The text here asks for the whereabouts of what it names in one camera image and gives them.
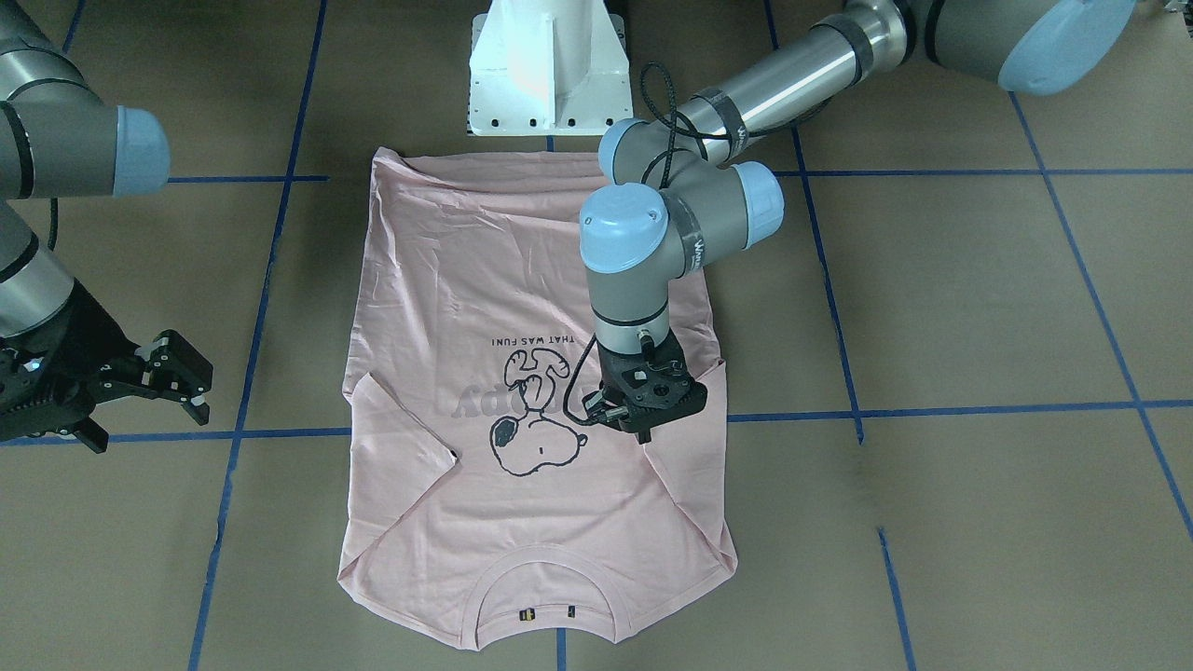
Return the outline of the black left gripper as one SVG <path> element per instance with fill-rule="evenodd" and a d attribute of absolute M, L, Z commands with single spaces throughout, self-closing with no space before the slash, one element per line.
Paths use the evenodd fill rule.
<path fill-rule="evenodd" d="M 585 426 L 635 433 L 638 444 L 647 445 L 656 426 L 705 408 L 707 387 L 692 377 L 674 333 L 645 353 L 622 355 L 600 344 L 596 352 L 601 381 L 599 390 L 583 396 Z"/>

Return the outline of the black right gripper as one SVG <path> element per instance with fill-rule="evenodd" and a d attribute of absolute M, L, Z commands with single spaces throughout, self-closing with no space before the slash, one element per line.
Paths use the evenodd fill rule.
<path fill-rule="evenodd" d="M 4 441 L 58 433 L 101 454 L 109 433 L 89 415 L 98 404 L 116 399 L 179 404 L 205 426 L 214 365 L 173 330 L 136 347 L 81 281 L 74 281 L 55 318 L 24 336 L 4 338 L 1 382 Z"/>

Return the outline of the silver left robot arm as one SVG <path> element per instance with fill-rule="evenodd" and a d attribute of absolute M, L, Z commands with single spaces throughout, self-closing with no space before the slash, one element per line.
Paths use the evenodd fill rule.
<path fill-rule="evenodd" d="M 672 281 L 771 238 L 785 216 L 778 178 L 741 154 L 832 98 L 917 53 L 1001 90 L 1052 96 L 1115 45 L 1133 1 L 846 1 L 789 47 L 686 103 L 651 106 L 601 138 L 608 185 L 579 213 L 600 382 L 579 425 L 633 433 L 704 410 L 669 318 Z"/>

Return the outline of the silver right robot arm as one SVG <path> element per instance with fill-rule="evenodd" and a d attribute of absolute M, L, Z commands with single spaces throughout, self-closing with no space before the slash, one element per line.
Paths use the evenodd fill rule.
<path fill-rule="evenodd" d="M 56 433 L 101 454 L 98 404 L 179 404 L 209 421 L 212 363 L 166 330 L 140 345 L 12 209 L 23 199 L 126 197 L 166 185 L 165 130 L 142 109 L 107 105 L 33 18 L 1 5 L 1 429 Z"/>

